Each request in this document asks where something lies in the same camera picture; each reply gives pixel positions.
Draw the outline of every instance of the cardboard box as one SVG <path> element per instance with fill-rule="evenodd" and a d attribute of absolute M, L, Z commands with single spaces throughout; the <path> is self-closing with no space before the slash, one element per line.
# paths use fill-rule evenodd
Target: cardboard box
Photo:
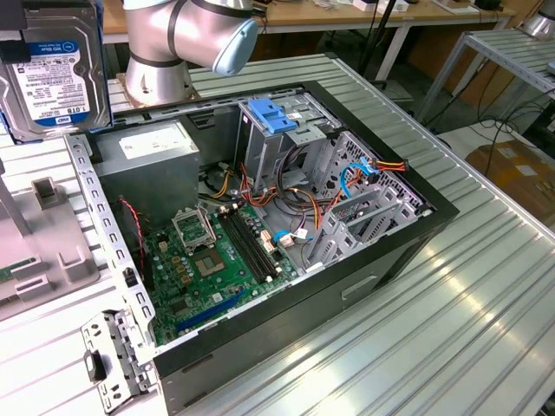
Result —
<path fill-rule="evenodd" d="M 491 146 L 467 156 L 480 172 L 487 166 Z M 519 140 L 495 145 L 487 178 L 548 227 L 555 224 L 555 169 Z"/>

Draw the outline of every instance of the hard drive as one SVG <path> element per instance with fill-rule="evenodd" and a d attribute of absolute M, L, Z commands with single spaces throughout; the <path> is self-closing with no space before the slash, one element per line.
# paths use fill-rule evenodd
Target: hard drive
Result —
<path fill-rule="evenodd" d="M 108 126 L 101 9 L 89 1 L 39 4 L 25 10 L 30 62 L 0 64 L 6 130 L 24 142 Z"/>

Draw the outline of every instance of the wd hard drive label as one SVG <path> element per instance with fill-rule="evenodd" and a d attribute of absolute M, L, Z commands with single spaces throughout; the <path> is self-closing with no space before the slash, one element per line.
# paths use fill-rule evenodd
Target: wd hard drive label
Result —
<path fill-rule="evenodd" d="M 30 42 L 31 61 L 13 65 L 31 119 L 46 127 L 75 124 L 90 111 L 85 81 L 78 75 L 76 42 Z"/>

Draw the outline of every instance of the motherboard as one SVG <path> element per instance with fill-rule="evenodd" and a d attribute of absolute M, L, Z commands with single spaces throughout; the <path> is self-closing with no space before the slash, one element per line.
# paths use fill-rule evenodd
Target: motherboard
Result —
<path fill-rule="evenodd" d="M 269 232 L 249 205 L 225 215 L 195 212 L 187 213 L 186 221 L 180 214 L 173 226 L 145 237 L 153 268 L 149 296 L 156 309 L 153 330 L 157 345 L 167 344 L 297 276 L 282 249 L 264 237 Z M 205 244 L 190 250 L 191 236 L 198 239 L 211 231 L 213 240 L 205 239 Z M 258 247 L 248 246 L 249 242 Z"/>

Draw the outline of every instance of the slotted aluminum surface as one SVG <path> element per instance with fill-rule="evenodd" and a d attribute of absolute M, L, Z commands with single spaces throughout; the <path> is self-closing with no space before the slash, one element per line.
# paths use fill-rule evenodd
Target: slotted aluminum surface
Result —
<path fill-rule="evenodd" d="M 340 61 L 256 62 L 234 78 L 193 71 L 205 97 L 304 80 L 320 81 L 460 215 L 398 280 L 183 414 L 533 414 L 555 388 L 555 237 Z M 129 108 L 109 87 L 114 108 Z M 59 139 L 12 146 L 3 136 L 0 157 L 13 192 L 43 176 L 65 187 L 102 267 L 95 285 L 0 322 L 0 408 L 101 414 L 79 328 L 121 299 L 68 153 Z M 121 414 L 165 414 L 163 398 Z"/>
<path fill-rule="evenodd" d="M 555 40 L 538 41 L 511 29 L 473 32 L 465 42 L 541 92 L 555 88 L 555 76 L 547 71 L 547 64 L 555 62 Z"/>

